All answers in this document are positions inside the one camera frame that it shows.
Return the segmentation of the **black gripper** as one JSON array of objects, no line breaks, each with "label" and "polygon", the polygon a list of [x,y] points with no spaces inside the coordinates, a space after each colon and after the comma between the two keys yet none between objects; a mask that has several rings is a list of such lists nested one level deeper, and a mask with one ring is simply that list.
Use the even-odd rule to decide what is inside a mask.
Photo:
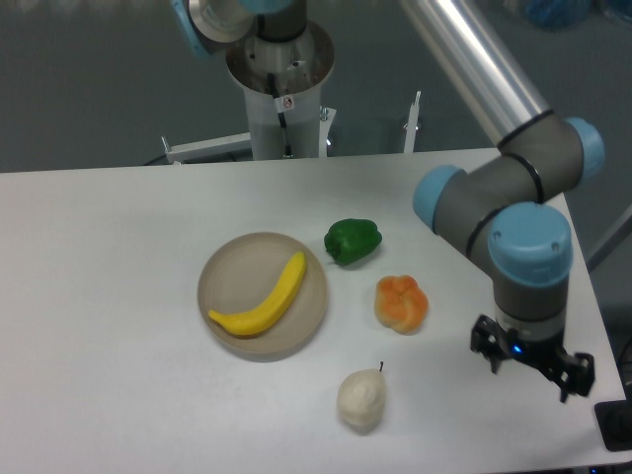
[{"label": "black gripper", "polygon": [[471,330],[470,350],[480,354],[497,374],[505,360],[512,359],[541,372],[560,389],[560,402],[570,395],[588,397],[594,384],[594,357],[569,355],[563,349],[564,331],[540,341],[521,339],[515,329],[505,331],[495,320],[480,315]]}]

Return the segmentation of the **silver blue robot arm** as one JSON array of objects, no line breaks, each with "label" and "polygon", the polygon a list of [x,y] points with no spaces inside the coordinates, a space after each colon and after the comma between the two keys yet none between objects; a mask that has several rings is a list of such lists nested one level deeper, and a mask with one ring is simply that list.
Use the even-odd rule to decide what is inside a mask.
[{"label": "silver blue robot arm", "polygon": [[[224,50],[247,97],[250,144],[260,160],[319,157],[320,86],[334,51],[302,1],[177,1],[196,51]],[[563,346],[571,229],[548,204],[593,176],[604,159],[597,130],[558,118],[467,1],[406,1],[404,12],[499,150],[473,172],[438,167],[413,208],[493,283],[495,317],[480,317],[470,347],[498,369],[514,359],[563,396],[590,393],[593,357]]]}]

